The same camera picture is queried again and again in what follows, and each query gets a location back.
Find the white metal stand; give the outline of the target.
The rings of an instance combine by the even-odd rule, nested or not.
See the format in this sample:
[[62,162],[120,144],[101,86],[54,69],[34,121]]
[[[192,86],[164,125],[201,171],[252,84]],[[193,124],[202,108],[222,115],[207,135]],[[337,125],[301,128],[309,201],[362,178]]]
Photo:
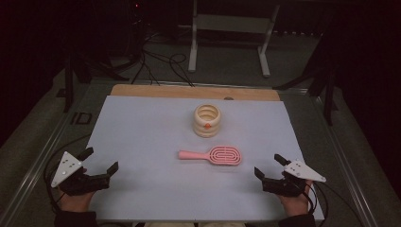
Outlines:
[[263,34],[265,37],[264,42],[257,47],[257,54],[261,66],[262,76],[264,78],[268,78],[270,76],[270,68],[266,52],[269,46],[270,38],[274,29],[279,9],[280,6],[275,5],[269,18],[199,14],[198,0],[193,0],[191,26],[192,43],[189,53],[188,71],[195,72],[197,69],[197,38],[199,30],[254,33]]

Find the person's left hand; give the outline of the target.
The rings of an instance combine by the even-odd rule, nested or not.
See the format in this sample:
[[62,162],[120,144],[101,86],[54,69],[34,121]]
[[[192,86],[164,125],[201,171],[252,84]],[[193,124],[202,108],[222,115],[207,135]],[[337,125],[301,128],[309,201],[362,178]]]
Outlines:
[[89,211],[94,192],[78,196],[69,196],[58,188],[60,194],[60,209],[66,212],[84,213]]

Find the person's right hand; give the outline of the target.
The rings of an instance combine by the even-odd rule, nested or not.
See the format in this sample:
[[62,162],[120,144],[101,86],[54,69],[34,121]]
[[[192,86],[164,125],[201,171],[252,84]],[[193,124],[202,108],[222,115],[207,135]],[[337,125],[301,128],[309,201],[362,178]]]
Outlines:
[[306,215],[309,213],[309,190],[313,182],[307,180],[305,183],[305,192],[298,197],[284,197],[278,195],[278,199],[283,205],[284,211],[288,217]]

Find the aluminium floor rail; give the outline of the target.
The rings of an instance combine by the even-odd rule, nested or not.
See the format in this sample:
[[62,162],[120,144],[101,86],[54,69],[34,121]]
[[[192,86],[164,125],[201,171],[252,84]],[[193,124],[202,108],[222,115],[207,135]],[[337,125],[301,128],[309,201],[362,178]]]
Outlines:
[[347,160],[344,149],[340,144],[340,140],[336,135],[335,131],[331,126],[328,125],[323,116],[323,102],[319,97],[312,97],[311,102],[318,114],[319,120],[323,125],[328,140],[333,147],[333,153],[336,157],[337,163],[340,167],[340,171],[349,189],[350,195],[357,208],[358,216],[362,222],[363,227],[377,227],[377,222],[371,208],[366,200],[361,186],[357,180],[357,177]]
[[0,148],[0,227],[53,227],[43,173],[76,107],[35,107]]

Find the black stand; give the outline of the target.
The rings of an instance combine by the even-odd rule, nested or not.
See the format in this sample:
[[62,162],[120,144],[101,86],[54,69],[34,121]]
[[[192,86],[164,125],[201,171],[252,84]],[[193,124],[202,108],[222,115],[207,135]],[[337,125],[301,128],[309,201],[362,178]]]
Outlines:
[[333,125],[332,121],[332,109],[333,109],[333,97],[335,88],[335,78],[336,78],[337,67],[332,63],[328,63],[326,66],[317,66],[309,71],[305,71],[289,82],[282,85],[274,86],[273,90],[285,91],[287,89],[293,88],[295,85],[302,83],[308,79],[312,79],[311,84],[307,88],[306,93],[309,96],[318,97],[321,93],[324,93],[323,102],[323,117],[329,126]]
[[111,66],[107,66],[100,61],[90,58],[84,53],[69,53],[64,59],[64,85],[65,88],[61,89],[60,96],[64,98],[64,112],[68,113],[74,103],[74,76],[80,83],[89,83],[92,79],[88,71],[88,67],[95,68],[101,74],[115,80],[126,81],[115,73]]

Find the cream ribbed cup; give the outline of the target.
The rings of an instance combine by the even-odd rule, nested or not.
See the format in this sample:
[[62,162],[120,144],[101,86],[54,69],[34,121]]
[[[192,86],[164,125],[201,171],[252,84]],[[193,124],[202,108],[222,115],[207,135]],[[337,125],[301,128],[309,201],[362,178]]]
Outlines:
[[202,104],[193,113],[193,131],[202,138],[211,138],[220,129],[221,112],[212,104]]

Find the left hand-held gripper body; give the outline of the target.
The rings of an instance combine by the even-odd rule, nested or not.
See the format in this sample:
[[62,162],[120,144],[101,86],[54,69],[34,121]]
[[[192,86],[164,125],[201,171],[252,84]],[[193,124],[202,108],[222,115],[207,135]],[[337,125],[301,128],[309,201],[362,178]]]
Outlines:
[[110,187],[112,176],[105,174],[90,176],[84,173],[84,161],[65,151],[61,157],[53,180],[52,188],[60,188],[69,196],[78,196]]

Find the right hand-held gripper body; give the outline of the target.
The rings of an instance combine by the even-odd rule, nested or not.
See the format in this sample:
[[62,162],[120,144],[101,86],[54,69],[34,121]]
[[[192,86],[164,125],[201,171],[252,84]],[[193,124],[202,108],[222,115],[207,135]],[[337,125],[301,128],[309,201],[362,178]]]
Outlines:
[[306,181],[325,183],[326,178],[305,163],[295,160],[283,166],[283,179],[276,180],[266,178],[262,183],[262,189],[284,197],[298,197],[305,192]]

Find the white table mat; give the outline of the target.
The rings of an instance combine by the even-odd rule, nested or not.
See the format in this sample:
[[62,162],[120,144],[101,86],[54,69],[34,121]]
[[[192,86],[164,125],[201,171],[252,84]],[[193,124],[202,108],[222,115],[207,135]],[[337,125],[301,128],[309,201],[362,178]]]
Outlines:
[[[276,196],[262,189],[256,166],[279,179],[283,168],[273,156],[289,160],[303,154],[281,101],[218,100],[222,118],[212,138],[192,130],[201,104],[191,98],[108,96],[84,165],[95,175],[118,162],[110,187],[96,193],[91,207],[98,218],[131,221],[270,221],[285,213]],[[238,166],[206,160],[180,160],[178,152],[237,148]]]

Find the pink hairbrush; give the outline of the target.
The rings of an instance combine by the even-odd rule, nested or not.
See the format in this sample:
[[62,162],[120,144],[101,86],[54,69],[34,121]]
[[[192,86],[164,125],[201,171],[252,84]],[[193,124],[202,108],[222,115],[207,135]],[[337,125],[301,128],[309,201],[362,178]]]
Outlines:
[[237,148],[229,146],[216,146],[207,152],[180,150],[180,160],[206,160],[217,166],[238,166],[242,161],[242,155]]

